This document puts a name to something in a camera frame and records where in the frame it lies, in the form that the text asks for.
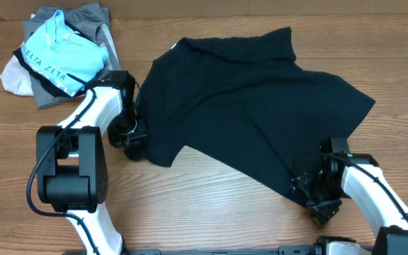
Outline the black t-shirt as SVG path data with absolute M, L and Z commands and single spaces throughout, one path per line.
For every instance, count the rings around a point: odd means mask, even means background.
M 349 137 L 375 101 L 296 64 L 290 28 L 250 38 L 183 38 L 155 59 L 136 100 L 147 136 L 126 154 L 170 167 L 194 148 L 287 199 L 294 163 L 312 164 L 328 137 Z

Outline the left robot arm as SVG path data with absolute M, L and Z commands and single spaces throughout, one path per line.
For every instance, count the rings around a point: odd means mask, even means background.
M 69 220 L 85 254 L 128 254 L 105 204 L 109 177 L 103 138 L 136 157 L 147 138 L 145 121 L 135 111 L 139 85 L 127 71 L 110 71 L 83 85 L 86 95 L 76 110 L 37 131 L 37 162 L 26 198 L 33 212 Z

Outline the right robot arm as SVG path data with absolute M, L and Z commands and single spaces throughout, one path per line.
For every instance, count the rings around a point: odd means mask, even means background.
M 294 159 L 291 190 L 306 197 L 305 207 L 320 224 L 351 199 L 368 222 L 375 243 L 362 246 L 348 237 L 321 236 L 308 254 L 408 254 L 408 207 L 370 154 L 353 153 L 345 138 L 330 137 Z

